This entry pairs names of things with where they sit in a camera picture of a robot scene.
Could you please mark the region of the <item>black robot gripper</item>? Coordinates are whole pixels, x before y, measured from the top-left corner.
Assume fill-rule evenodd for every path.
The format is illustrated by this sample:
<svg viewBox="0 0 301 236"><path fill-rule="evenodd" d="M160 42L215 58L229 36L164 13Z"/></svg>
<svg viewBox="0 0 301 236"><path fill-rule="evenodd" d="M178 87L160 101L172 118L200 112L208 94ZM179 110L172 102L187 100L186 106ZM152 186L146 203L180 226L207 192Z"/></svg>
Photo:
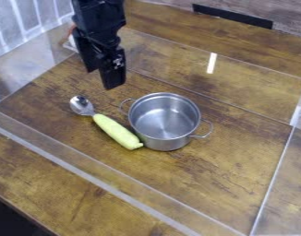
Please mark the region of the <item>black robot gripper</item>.
<svg viewBox="0 0 301 236"><path fill-rule="evenodd" d="M126 25L124 0L71 0L71 5L71 35L85 69L91 73L99 68L103 87L114 89L126 82L126 55L118 35Z"/></svg>

